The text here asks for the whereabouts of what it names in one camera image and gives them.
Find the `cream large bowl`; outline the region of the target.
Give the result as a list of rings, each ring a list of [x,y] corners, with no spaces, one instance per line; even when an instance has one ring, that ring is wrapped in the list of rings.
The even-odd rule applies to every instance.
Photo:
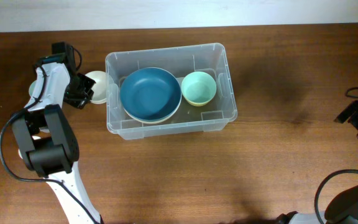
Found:
[[[129,112],[127,112],[125,109],[124,111],[126,112],[126,114],[128,116],[130,116],[132,119],[136,120],[136,121],[139,121],[141,123],[145,123],[145,124],[158,124],[158,123],[162,123],[166,120],[168,120],[169,118],[171,118],[179,109],[180,105],[177,106],[170,114],[164,116],[163,118],[160,118],[160,119],[153,119],[153,120],[146,120],[146,119],[140,119],[140,118],[137,118],[133,115],[131,115]]]

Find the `dark blue large bowl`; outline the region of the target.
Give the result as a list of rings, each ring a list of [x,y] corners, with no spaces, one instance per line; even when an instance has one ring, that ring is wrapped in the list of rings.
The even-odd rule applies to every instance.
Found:
[[[122,83],[120,100],[131,115],[146,120],[160,119],[181,103],[178,80],[162,68],[141,68]]]

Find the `mint green cup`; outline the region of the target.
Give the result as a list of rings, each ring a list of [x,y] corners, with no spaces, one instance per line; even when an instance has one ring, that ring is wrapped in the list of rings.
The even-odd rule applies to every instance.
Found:
[[[33,81],[29,87],[29,96],[32,96],[33,92],[34,92],[34,88],[36,86],[36,81]]]

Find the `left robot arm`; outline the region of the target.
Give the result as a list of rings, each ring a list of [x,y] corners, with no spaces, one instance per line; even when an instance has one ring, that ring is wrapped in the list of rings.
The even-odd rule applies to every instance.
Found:
[[[102,223],[82,183],[80,148],[62,111],[63,103],[82,109],[94,95],[95,81],[78,71],[79,54],[66,42],[52,44],[51,55],[34,64],[37,79],[29,102],[6,126],[12,128],[26,168],[36,172],[35,182],[52,188],[69,222]]]

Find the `white small bowl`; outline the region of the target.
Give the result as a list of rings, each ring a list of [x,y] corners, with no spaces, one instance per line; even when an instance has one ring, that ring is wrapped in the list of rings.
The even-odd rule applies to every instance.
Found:
[[[94,92],[90,102],[93,104],[103,104],[106,102],[106,73],[102,71],[88,72],[86,77],[95,81],[95,84],[91,88]]]

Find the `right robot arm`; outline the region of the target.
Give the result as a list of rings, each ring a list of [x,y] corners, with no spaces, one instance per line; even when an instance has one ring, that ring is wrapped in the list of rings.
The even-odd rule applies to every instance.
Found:
[[[358,101],[350,103],[334,120],[337,123],[348,122],[358,130]],[[281,214],[275,223],[281,224],[356,224],[358,223],[358,185],[335,196],[324,211],[318,208],[318,199],[323,187],[330,179],[340,174],[358,174],[357,169],[343,169],[329,174],[320,183],[314,196],[314,213],[304,214],[296,211]]]

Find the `mint green small bowl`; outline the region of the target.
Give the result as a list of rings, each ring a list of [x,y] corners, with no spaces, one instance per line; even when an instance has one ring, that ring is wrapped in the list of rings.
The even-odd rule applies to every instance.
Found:
[[[216,81],[206,72],[189,73],[181,83],[184,98],[201,103],[212,100],[217,92]]]

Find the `yellow small bowl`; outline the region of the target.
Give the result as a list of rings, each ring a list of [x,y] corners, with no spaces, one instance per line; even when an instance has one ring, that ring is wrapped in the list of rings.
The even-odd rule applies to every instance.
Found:
[[[198,102],[194,102],[194,101],[191,101],[191,100],[188,100],[185,98],[185,100],[192,106],[197,106],[197,107],[200,107],[200,106],[205,106],[207,105],[211,100],[208,100],[208,101],[203,101],[201,103],[198,103]]]

